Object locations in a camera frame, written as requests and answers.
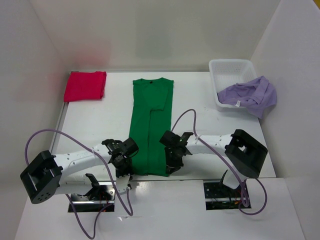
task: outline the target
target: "purple cloth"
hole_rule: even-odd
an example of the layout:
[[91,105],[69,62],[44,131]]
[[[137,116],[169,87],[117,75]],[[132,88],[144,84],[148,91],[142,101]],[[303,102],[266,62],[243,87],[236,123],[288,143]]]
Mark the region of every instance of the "purple cloth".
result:
[[260,119],[265,108],[277,103],[276,89],[264,76],[229,86],[218,93],[218,98],[222,104],[245,107]]

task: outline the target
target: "cable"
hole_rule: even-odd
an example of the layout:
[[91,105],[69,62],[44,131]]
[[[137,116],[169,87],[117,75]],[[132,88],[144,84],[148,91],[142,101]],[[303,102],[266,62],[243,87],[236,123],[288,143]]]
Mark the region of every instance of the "cable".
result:
[[[38,135],[38,134],[40,134],[40,133],[43,133],[43,132],[54,132],[54,133],[61,134],[61,135],[65,136],[65,137],[67,137],[68,139],[74,141],[76,144],[80,145],[80,146],[83,147],[85,150],[87,150],[87,151],[92,152],[93,154],[95,154],[95,155],[103,162],[103,164],[105,165],[105,168],[106,168],[106,170],[107,170],[107,172],[108,172],[108,175],[109,175],[109,177],[110,177],[110,181],[111,181],[112,186],[113,186],[113,188],[114,188],[115,194],[116,194],[116,196],[118,197],[118,199],[119,199],[121,205],[123,206],[124,210],[126,211],[126,213],[127,213],[129,216],[133,216],[134,211],[133,211],[133,209],[132,209],[131,202],[130,202],[130,198],[129,198],[129,190],[127,189],[127,191],[126,191],[126,198],[127,198],[127,201],[128,201],[128,205],[129,205],[130,211],[128,210],[127,206],[125,205],[124,201],[122,200],[122,198],[121,198],[121,196],[120,196],[120,193],[119,193],[119,191],[118,191],[118,189],[117,189],[117,187],[116,187],[116,183],[115,183],[115,181],[114,181],[114,179],[113,179],[113,177],[112,177],[111,171],[110,171],[110,169],[109,169],[109,167],[108,167],[108,164],[107,164],[107,162],[105,161],[105,159],[104,159],[99,153],[97,153],[97,152],[95,152],[95,151],[92,151],[89,147],[85,146],[84,144],[82,144],[81,142],[79,142],[78,140],[76,140],[75,138],[73,138],[72,136],[70,136],[70,135],[68,135],[68,134],[66,134],[66,133],[64,133],[64,132],[62,132],[62,131],[55,130],[55,129],[50,129],[50,128],[46,128],[46,129],[42,129],[42,130],[36,131],[34,134],[32,134],[32,135],[30,136],[30,138],[28,139],[28,141],[26,142],[25,148],[24,148],[24,159],[25,159],[25,163],[26,163],[27,165],[29,165],[29,160],[28,160],[28,147],[29,147],[29,144],[30,144],[31,140],[32,140],[36,135]],[[78,216],[78,214],[77,214],[76,208],[75,208],[75,206],[74,206],[74,203],[72,202],[70,196],[69,196],[68,194],[66,194],[66,197],[68,198],[68,200],[69,200],[69,202],[70,202],[70,205],[71,205],[71,207],[72,207],[72,209],[73,209],[75,218],[76,218],[76,220],[77,220],[77,222],[78,222],[81,230],[83,231],[83,233],[84,233],[89,239],[91,239],[91,240],[94,239],[95,236],[96,236],[96,223],[97,223],[97,220],[98,220],[98,216],[100,215],[100,213],[101,213],[104,209],[106,209],[106,208],[108,207],[108,205],[105,206],[104,208],[102,208],[102,209],[98,212],[98,214],[96,215],[95,220],[94,220],[94,226],[93,226],[93,236],[90,236],[90,235],[87,233],[87,231],[84,229],[84,227],[82,226],[81,221],[80,221],[80,219],[79,219],[79,216]]]
[[261,213],[266,205],[267,205],[267,201],[268,201],[268,195],[267,195],[267,191],[266,191],[266,188],[265,186],[262,184],[262,182],[260,180],[258,180],[257,178],[255,178],[258,183],[261,185],[262,189],[263,189],[263,192],[264,192],[264,204],[262,206],[262,208],[256,212],[253,212],[253,213],[248,213],[248,212],[245,212],[241,209],[241,205],[243,205],[244,207],[249,207],[250,205],[250,200],[249,200],[249,196],[248,196],[248,193],[247,193],[247,190],[246,190],[246,181],[242,182],[239,175],[236,173],[236,171],[233,169],[233,167],[224,159],[224,157],[219,153],[217,152],[217,150],[215,150],[212,146],[210,146],[208,143],[206,143],[204,140],[201,139],[200,136],[198,136],[197,134],[197,131],[196,131],[196,121],[197,121],[197,112],[196,110],[194,110],[193,108],[189,109],[189,110],[186,110],[185,112],[183,112],[179,117],[178,119],[176,120],[176,122],[174,123],[171,131],[173,132],[173,130],[175,129],[177,123],[179,122],[179,120],[188,112],[192,111],[194,113],[194,118],[193,118],[193,133],[195,135],[196,138],[198,138],[198,140],[203,143],[206,147],[208,147],[211,151],[213,151],[223,162],[224,164],[230,169],[230,171],[234,174],[235,178],[238,180],[240,186],[241,186],[241,204],[239,204],[239,210],[246,214],[246,215],[257,215],[259,213]]

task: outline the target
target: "clothing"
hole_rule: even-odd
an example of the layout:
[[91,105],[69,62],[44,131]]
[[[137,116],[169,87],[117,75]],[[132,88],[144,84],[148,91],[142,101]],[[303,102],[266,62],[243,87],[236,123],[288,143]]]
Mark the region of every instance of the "clothing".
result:
[[100,100],[104,96],[107,73],[72,72],[66,84],[63,101]]
[[245,107],[248,112],[262,119],[264,109],[277,103],[275,87],[264,76],[246,83],[237,83],[218,93],[222,104]]
[[132,158],[134,174],[168,176],[165,146],[159,140],[171,128],[174,81],[165,78],[133,81],[129,137],[139,147]]

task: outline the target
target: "white laundry basket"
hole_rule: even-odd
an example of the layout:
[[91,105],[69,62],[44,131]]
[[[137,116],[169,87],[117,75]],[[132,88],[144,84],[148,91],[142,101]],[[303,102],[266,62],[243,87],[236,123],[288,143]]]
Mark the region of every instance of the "white laundry basket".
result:
[[245,107],[219,102],[218,93],[231,85],[256,79],[257,74],[252,62],[242,59],[214,59],[209,62],[209,69],[217,110],[245,110]]

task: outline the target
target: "green cloth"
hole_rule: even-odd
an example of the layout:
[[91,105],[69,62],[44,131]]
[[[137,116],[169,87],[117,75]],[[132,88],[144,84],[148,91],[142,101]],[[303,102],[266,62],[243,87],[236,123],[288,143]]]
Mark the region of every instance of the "green cloth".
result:
[[174,81],[165,78],[133,81],[133,111],[129,137],[139,147],[132,158],[137,175],[166,174],[165,147],[159,142],[171,128]]

